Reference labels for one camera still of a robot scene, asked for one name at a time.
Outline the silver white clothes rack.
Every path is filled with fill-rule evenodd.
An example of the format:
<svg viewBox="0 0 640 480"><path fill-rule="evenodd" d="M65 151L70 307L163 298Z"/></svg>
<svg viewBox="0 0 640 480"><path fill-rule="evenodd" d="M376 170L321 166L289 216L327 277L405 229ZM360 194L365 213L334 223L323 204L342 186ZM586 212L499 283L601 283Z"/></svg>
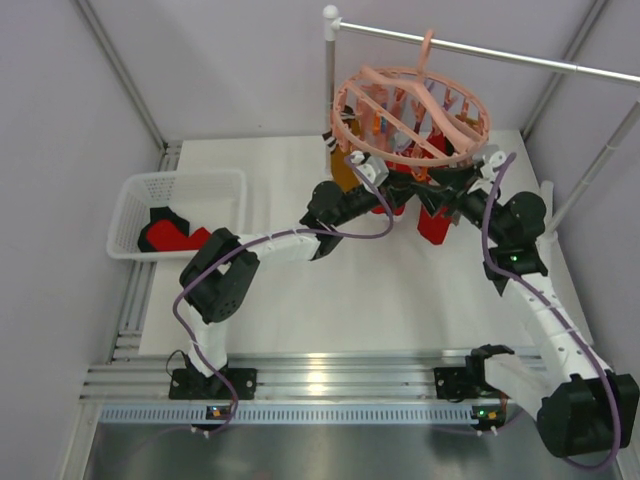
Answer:
<svg viewBox="0 0 640 480"><path fill-rule="evenodd" d="M565 76L583 76L633 87L639 85L639 77L637 75L588 67L577 62L577 58L584 50L590 35L610 5L609 1L593 1L589 4L586 13L578 23L577 29L570 37L570 41L564 49L563 57L560 60L444 39L434 39L432 45L436 49L456 54L550 71L552 75L538 97L537 105L527 117L523 134L528 136L533 132L538 121L541 120L553 95L559 91L561 81ZM329 123L331 118L329 111L333 107L335 98L336 43L340 32L350 32L415 45L420 44L423 38L414 34L350 23L342 18L338 8L334 5L325 6L322 15L325 39L325 110L327 111L325 122ZM578 203L587 188L611 159L616 149L638 123L639 102L635 101L575 184L566 202L552 215L548 223L549 233L554 233L558 229L570 210Z"/></svg>

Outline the pink round clip hanger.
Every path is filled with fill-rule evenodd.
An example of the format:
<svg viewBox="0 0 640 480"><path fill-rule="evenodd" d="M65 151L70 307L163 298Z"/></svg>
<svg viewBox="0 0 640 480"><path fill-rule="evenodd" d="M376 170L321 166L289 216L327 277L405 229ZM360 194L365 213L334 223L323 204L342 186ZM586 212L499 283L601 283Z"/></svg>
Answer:
<svg viewBox="0 0 640 480"><path fill-rule="evenodd" d="M467 87L429 69L434 31L412 66L364 64L334 94L330 151L369 153L423 180L433 168L466 167L489 142L491 118Z"/></svg>

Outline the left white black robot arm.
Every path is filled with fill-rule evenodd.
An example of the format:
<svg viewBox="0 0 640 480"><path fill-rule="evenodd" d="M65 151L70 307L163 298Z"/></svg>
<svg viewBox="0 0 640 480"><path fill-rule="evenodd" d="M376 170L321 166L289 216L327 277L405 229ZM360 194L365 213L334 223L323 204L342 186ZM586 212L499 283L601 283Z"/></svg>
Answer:
<svg viewBox="0 0 640 480"><path fill-rule="evenodd" d="M179 276L181 291L172 313L190 346L184 365L171 372L172 400L251 399L255 380L251 368L233 368L226 351L227 322L241 307L259 268L288 262L320 260L346 238L341 225L377 207L387 216L415 194L405 173L366 179L345 192L333 181L313 190L306 213L288 230L242 236L228 228L213 232Z"/></svg>

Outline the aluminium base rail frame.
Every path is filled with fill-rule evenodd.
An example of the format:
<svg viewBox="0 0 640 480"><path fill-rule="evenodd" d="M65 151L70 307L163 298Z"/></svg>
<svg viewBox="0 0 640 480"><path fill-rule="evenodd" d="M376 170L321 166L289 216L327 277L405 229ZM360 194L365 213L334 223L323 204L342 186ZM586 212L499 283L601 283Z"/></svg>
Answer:
<svg viewBox="0 0 640 480"><path fill-rule="evenodd" d="M322 158L318 138L187 141L177 171L244 172L245 226L230 231L262 235L270 233L268 224L301 208L320 181L320 171L306 166L306 158ZM421 237L411 212L396 223L365 215L351 228L357 237L346 236L320 260L259 268L228 320L228 361L255 370L254 400L441 397L445 386L436 369L458 366L481 343L506 346L525 366L545 374L522 325L526 308L500 296L486 278L478 227L460 220L442 245ZM556 294L591 346L563 255L550 238L542 239L549 245ZM143 332L117 351L112 367L91 375L85 395L169 397L171 381L160 374L160 359L190 346L172 313L190 258L159 261Z"/></svg>

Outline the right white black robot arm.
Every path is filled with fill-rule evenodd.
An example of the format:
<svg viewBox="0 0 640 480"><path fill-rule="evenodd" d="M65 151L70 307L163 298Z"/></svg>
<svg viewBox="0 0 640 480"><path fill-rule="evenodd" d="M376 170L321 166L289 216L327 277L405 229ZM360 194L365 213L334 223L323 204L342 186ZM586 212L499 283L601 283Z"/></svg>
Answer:
<svg viewBox="0 0 640 480"><path fill-rule="evenodd" d="M476 168L436 171L434 181L413 183L430 213L458 213L479 228L486 278L498 294L526 308L521 321L545 365L540 375L503 345L484 345L467 358L469 389L478 396L506 394L536 423L547 450L568 458L629 446L639 406L639 386L617 374L585 340L558 298L550 274L546 205L521 191L497 199L505 176Z"/></svg>

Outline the white plastic mesh basket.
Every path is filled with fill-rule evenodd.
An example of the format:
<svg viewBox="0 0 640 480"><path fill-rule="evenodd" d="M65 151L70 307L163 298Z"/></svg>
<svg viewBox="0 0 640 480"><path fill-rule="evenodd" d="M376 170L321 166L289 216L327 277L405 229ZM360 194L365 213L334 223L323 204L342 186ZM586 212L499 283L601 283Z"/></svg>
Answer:
<svg viewBox="0 0 640 480"><path fill-rule="evenodd" d="M117 260L188 259L220 227L239 233L247 181L238 169L138 174L119 193L106 251Z"/></svg>

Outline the red black sock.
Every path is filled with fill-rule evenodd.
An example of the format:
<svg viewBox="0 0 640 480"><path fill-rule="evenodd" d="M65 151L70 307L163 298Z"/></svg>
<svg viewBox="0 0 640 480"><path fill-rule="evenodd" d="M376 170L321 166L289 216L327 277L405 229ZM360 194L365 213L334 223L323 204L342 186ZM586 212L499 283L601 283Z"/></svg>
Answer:
<svg viewBox="0 0 640 480"><path fill-rule="evenodd" d="M191 231L190 222L169 207L150 209L150 221L137 240L141 252L178 252L199 250L211 232L204 227Z"/></svg>

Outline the mustard yellow striped sock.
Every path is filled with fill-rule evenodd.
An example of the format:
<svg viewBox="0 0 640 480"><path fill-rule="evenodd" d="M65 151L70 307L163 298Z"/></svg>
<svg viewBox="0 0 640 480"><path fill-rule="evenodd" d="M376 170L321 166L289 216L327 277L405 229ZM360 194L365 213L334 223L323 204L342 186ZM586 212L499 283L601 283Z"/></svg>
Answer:
<svg viewBox="0 0 640 480"><path fill-rule="evenodd" d="M353 109L345 106L341 112L341 119L349 127L354 135L362 133L359 120ZM330 154L330 173L333 181L340 186L344 192L348 192L360 185L360 182L351 168L345 163L345 158L349 155L350 150L343 151L331 130L322 134L322 139Z"/></svg>

